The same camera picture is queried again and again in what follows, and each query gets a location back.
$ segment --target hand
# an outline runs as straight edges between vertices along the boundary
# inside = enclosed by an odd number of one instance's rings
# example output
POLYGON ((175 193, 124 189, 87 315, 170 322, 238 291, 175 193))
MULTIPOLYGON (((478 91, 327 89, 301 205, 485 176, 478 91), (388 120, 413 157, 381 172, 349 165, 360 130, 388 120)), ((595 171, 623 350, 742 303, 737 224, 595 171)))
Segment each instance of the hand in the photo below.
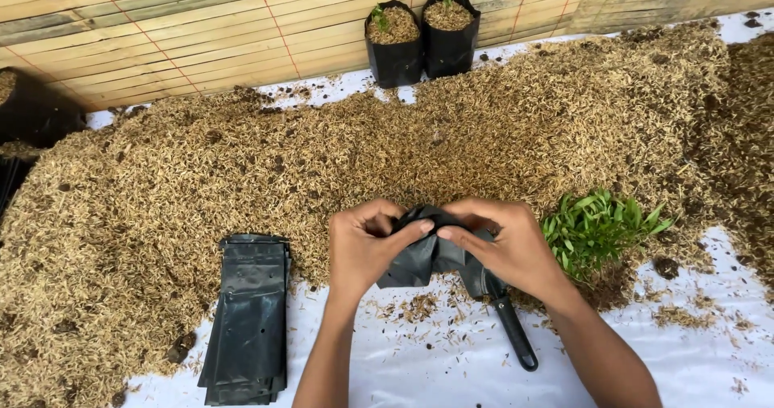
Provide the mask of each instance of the hand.
POLYGON ((384 199, 340 211, 328 222, 331 241, 331 295, 357 305, 392 259, 433 229, 429 219, 414 221, 394 235, 390 217, 406 210, 384 199))
POLYGON ((472 231, 499 231, 487 242, 460 227, 442 227, 438 237, 473 254, 506 283, 552 306, 572 283, 556 263, 529 205, 479 198, 447 204, 443 209, 458 217, 472 231))

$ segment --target black pot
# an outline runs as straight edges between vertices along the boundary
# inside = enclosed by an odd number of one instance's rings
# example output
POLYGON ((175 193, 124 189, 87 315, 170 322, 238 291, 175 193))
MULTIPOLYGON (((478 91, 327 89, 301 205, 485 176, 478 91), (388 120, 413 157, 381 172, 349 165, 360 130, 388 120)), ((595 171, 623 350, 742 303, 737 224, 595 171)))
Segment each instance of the black pot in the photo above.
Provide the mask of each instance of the black pot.
MULTIPOLYGON (((419 29, 420 23, 411 8, 398 0, 379 3, 379 7, 401 7, 408 11, 419 29)), ((371 15, 365 18, 364 34, 367 33, 371 15)), ((376 84, 382 89, 419 83, 422 76, 422 30, 420 36, 411 42, 400 44, 374 44, 365 35, 365 49, 368 50, 368 64, 374 74, 376 84)))
POLYGON ((449 31, 425 22, 425 10, 441 0, 428 0, 422 7, 422 35, 425 38, 425 70, 431 79, 466 73, 473 64, 473 52, 479 38, 481 12, 469 0, 454 0, 468 9, 473 20, 462 30, 449 31))
POLYGON ((20 140, 36 148, 51 148, 74 131, 86 127, 86 115, 77 103, 14 68, 16 84, 0 104, 0 140, 20 140))

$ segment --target forearm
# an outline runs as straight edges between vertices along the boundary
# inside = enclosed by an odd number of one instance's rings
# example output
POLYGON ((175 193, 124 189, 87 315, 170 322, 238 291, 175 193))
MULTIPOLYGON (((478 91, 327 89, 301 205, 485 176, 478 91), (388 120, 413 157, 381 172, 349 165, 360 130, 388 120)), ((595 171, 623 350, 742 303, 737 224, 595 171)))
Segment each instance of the forearm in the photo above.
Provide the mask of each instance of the forearm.
POLYGON ((659 408, 659 393, 637 354, 571 285, 547 304, 581 382, 600 408, 659 408))
POLYGON ((294 408, 346 408, 357 303, 328 296, 320 332, 293 400, 294 408))

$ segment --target trowel handle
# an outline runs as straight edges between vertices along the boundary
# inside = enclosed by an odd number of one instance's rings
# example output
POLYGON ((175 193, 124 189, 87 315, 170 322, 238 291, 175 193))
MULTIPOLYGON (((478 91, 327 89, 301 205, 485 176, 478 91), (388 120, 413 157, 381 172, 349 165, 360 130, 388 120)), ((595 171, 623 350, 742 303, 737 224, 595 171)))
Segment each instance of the trowel handle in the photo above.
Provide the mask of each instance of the trowel handle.
POLYGON ((513 349, 516 351, 518 362, 527 372, 535 372, 537 370, 537 356, 529 344, 527 335, 524 334, 522 324, 518 321, 516 310, 513 309, 511 304, 511 298, 505 296, 493 300, 489 304, 497 310, 500 322, 502 322, 502 326, 505 327, 506 334, 508 334, 508 340, 511 341, 511 345, 513 345, 513 349))

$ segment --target bamboo slat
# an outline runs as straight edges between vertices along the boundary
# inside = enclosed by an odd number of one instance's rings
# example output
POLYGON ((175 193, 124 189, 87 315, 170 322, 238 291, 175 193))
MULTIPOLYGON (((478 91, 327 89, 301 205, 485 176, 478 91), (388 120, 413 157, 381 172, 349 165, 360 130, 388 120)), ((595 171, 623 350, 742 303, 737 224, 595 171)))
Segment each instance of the bamboo slat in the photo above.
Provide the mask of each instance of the bamboo slat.
MULTIPOLYGON (((27 70, 91 109, 362 69, 363 19, 381 1, 0 0, 0 66, 27 70)), ((425 2, 401 1, 417 14, 425 2)), ((478 48, 774 4, 470 1, 482 13, 478 48)))

